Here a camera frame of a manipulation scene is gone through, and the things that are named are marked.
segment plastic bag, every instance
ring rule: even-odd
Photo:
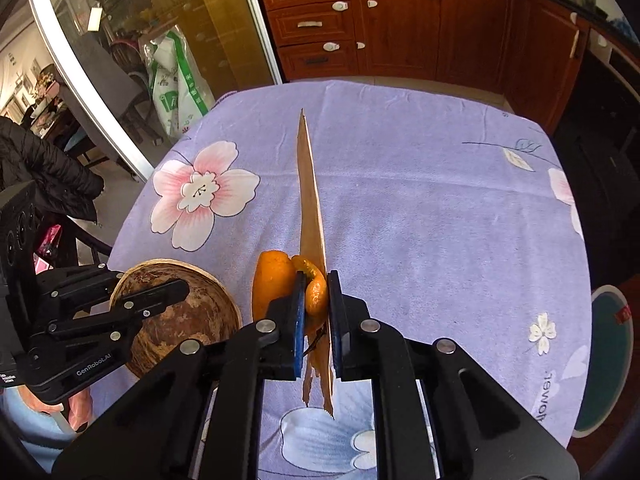
[[[215,98],[177,26],[145,44],[143,52],[158,118],[166,134],[179,139],[213,108]]]

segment coconut shell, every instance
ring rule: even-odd
[[[240,310],[224,286],[211,274],[177,260],[149,260],[124,273],[111,295],[115,301],[175,278],[185,280],[186,300],[145,319],[131,345],[127,368],[142,377],[185,339],[207,345],[229,339],[242,326]]]

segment black metal bracket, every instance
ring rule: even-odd
[[[189,293],[184,280],[171,280],[120,298],[104,314],[72,319],[86,308],[88,298],[97,298],[96,303],[107,299],[110,285],[117,282],[116,272],[99,270],[58,287],[53,297],[43,296],[43,315],[30,338],[30,350],[16,357],[18,376],[47,404],[62,402],[129,361],[143,320],[162,314]]]
[[[255,479],[264,380],[300,374],[304,286],[299,276],[268,319],[227,342],[183,342],[63,451],[53,478]],[[328,286],[336,374],[372,381],[378,478],[434,479],[436,465],[449,480],[579,478],[566,450],[455,341],[407,340],[343,295],[337,272]]]

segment purple tablecloth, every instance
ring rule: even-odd
[[[110,268],[152,258],[195,264],[222,281],[251,322],[258,254],[298,252],[300,108],[327,267],[338,269],[342,290],[408,338],[457,340],[566,445],[588,366],[588,268],[556,154],[523,118],[335,81],[231,95],[146,184]],[[96,412],[131,381],[121,368],[92,386]],[[262,480],[375,478],[369,384],[336,384],[335,420],[319,408],[318,390],[305,408],[300,382],[267,384]]]

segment black jacket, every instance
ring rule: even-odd
[[[101,176],[18,124],[0,117],[0,190],[35,180],[36,208],[97,222],[94,206]]]

